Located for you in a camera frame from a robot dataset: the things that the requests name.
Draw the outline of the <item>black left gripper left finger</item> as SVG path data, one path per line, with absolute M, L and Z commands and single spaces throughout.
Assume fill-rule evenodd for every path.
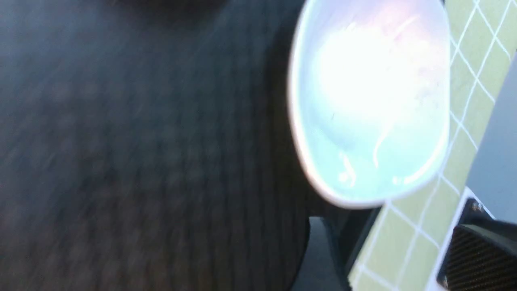
M 331 243 L 328 223 L 322 217 L 309 217 L 307 248 L 292 291 L 351 291 L 343 268 Z

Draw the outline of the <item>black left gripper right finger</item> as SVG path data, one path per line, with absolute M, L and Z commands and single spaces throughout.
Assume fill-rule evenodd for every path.
M 437 274 L 449 291 L 515 291 L 517 226 L 467 199 Z

